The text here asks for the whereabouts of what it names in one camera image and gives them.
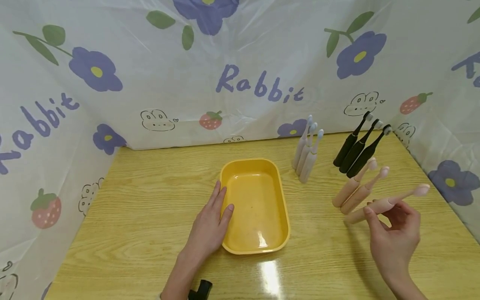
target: right hand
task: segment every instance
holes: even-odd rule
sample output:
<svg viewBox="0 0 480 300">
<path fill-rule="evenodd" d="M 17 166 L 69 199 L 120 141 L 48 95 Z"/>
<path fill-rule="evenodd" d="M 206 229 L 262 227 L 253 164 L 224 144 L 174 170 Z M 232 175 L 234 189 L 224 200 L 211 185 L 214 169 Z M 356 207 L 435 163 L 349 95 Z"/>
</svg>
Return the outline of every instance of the right hand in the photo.
<svg viewBox="0 0 480 300">
<path fill-rule="evenodd" d="M 383 213 L 391 227 L 369 207 L 363 212 L 370 227 L 370 251 L 387 284 L 409 280 L 408 264 L 420 242 L 420 213 L 401 201 Z"/>
</svg>

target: hand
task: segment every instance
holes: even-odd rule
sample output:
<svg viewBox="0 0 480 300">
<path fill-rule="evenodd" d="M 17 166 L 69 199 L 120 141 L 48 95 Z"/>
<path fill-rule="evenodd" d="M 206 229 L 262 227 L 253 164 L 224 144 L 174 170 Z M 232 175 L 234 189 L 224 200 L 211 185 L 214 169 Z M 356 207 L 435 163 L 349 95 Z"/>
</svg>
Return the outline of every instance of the hand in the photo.
<svg viewBox="0 0 480 300">
<path fill-rule="evenodd" d="M 223 198 L 227 192 L 226 187 L 220 190 L 220 185 L 220 182 L 217 181 L 208 203 L 193 222 L 187 244 L 182 251 L 195 256 L 200 263 L 220 248 L 233 215 L 234 206 L 229 204 L 220 219 Z"/>
<path fill-rule="evenodd" d="M 370 251 L 388 285 L 409 281 L 408 264 L 420 242 L 420 213 L 401 201 L 383 213 L 388 227 L 369 207 L 363 209 L 370 227 Z"/>
</svg>

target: strawberry print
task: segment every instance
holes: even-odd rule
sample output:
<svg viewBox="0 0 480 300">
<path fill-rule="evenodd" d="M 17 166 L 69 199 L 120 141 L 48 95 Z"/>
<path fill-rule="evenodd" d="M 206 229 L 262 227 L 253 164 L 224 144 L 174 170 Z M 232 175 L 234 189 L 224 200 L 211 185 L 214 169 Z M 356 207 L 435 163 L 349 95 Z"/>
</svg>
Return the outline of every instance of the strawberry print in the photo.
<svg viewBox="0 0 480 300">
<path fill-rule="evenodd" d="M 402 103 L 400 106 L 400 113 L 404 115 L 408 115 L 409 113 L 413 112 L 417 108 L 420 107 L 423 103 L 427 101 L 427 97 L 432 95 L 433 93 L 420 93 L 418 96 L 413 96 Z"/>
<path fill-rule="evenodd" d="M 43 189 L 38 190 L 38 197 L 30 206 L 32 222 L 40 229 L 47 229 L 57 223 L 61 213 L 61 201 L 56 194 L 44 194 Z"/>
<path fill-rule="evenodd" d="M 212 112 L 209 111 L 200 118 L 200 125 L 208 130 L 214 130 L 222 125 L 222 117 L 220 114 L 222 111 Z"/>
</svg>

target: black electric toothbrush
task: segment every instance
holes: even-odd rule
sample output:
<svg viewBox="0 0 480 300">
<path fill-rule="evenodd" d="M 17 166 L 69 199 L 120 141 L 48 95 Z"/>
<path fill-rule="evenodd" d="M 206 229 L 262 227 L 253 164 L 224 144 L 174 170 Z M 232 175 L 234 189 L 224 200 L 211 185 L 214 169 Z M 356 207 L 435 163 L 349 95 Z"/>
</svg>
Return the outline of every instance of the black electric toothbrush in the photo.
<svg viewBox="0 0 480 300">
<path fill-rule="evenodd" d="M 392 132 L 392 126 L 390 124 L 385 125 L 382 129 L 382 133 L 377 137 L 377 139 L 365 150 L 360 154 L 359 158 L 355 161 L 353 166 L 348 170 L 347 177 L 352 178 L 353 176 L 357 175 L 360 172 L 361 168 L 367 163 L 367 161 L 373 156 L 375 153 L 375 149 L 377 148 L 378 143 L 383 138 L 384 135 L 389 135 Z"/>
<path fill-rule="evenodd" d="M 359 135 L 359 132 L 361 130 L 361 127 L 363 126 L 363 124 L 365 123 L 365 121 L 371 121 L 373 119 L 373 115 L 367 111 L 364 115 L 363 115 L 363 119 L 362 121 L 360 122 L 360 125 L 355 129 L 354 132 L 352 132 L 348 137 L 347 139 L 345 140 L 345 142 L 343 143 L 343 146 L 342 148 L 340 149 L 340 151 L 338 152 L 338 154 L 336 155 L 336 158 L 335 160 L 333 161 L 333 165 L 335 167 L 340 167 L 343 163 L 343 160 L 345 159 L 345 157 L 347 156 L 347 153 L 350 151 L 350 149 L 352 148 L 352 146 L 355 144 L 355 142 L 357 141 L 357 138 L 358 138 L 358 135 Z"/>
<path fill-rule="evenodd" d="M 368 132 L 358 142 L 356 142 L 348 152 L 347 156 L 342 162 L 342 165 L 340 166 L 340 173 L 345 174 L 348 172 L 357 157 L 359 157 L 360 153 L 365 148 L 365 143 L 367 142 L 370 133 L 372 133 L 375 128 L 381 128 L 382 124 L 382 121 L 380 121 L 379 119 L 373 121 L 372 126 L 370 127 L 370 129 L 368 129 Z"/>
</svg>

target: toothbrush bristles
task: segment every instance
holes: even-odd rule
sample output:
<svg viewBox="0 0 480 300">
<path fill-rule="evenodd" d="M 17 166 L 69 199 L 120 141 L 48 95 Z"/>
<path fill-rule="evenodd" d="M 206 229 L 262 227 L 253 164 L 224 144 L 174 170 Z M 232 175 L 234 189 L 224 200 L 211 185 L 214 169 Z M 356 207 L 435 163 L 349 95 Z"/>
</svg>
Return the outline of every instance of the toothbrush bristles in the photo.
<svg viewBox="0 0 480 300">
<path fill-rule="evenodd" d="M 372 113 L 369 112 L 369 113 L 367 114 L 367 116 L 365 117 L 365 120 L 366 120 L 367 122 L 370 122 L 372 119 L 373 119 L 373 115 L 372 115 Z"/>
<path fill-rule="evenodd" d="M 383 123 L 382 121 L 378 120 L 378 122 L 376 122 L 376 124 L 375 124 L 375 128 L 376 128 L 376 129 L 381 129 L 382 126 L 383 126 L 383 124 L 384 124 L 384 123 Z"/>
<path fill-rule="evenodd" d="M 392 126 L 390 124 L 385 125 L 383 128 L 384 135 L 389 135 L 392 132 Z"/>
</svg>

